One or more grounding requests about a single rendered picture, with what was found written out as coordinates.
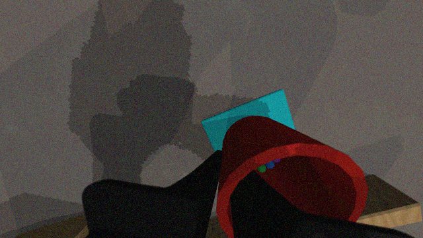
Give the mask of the dark red cup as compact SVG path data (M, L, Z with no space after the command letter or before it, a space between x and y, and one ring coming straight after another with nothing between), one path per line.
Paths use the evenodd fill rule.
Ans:
M309 214L356 222L365 208L363 170L347 154L269 117L247 116L226 132L216 212L222 230L234 238L230 196L255 170L295 207ZM273 169L257 168L275 159Z

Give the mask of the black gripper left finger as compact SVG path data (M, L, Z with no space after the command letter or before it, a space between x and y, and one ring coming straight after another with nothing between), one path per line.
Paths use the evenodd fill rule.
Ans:
M217 150L166 188L116 179L88 185L82 203L89 233L99 227L146 238L206 238L222 159Z

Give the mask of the blue marble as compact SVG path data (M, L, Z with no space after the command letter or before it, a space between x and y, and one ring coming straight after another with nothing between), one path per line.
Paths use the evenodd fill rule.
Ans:
M269 163L267 163L267 164L265 164L265 166L268 168L268 169L273 169L274 168L274 162L273 161L271 161L271 162L269 162Z

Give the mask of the green marble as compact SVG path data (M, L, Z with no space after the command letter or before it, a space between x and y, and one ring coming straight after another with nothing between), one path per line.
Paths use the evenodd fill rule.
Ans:
M258 167L257 170L260 173L264 173L266 171L266 166L265 165L262 165L262 166Z

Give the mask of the tan wooden bar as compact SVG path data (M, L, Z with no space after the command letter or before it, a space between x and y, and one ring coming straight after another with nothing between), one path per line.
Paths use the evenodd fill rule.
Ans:
M375 175L366 176L365 180L365 208L356 222L391 228L422 221L419 202ZM218 217L209 220L206 238L229 238Z

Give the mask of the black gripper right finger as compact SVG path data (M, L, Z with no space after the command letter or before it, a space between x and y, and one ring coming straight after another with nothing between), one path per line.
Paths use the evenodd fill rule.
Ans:
M255 170L238 183L230 201L234 238L414 238L388 227L304 212Z

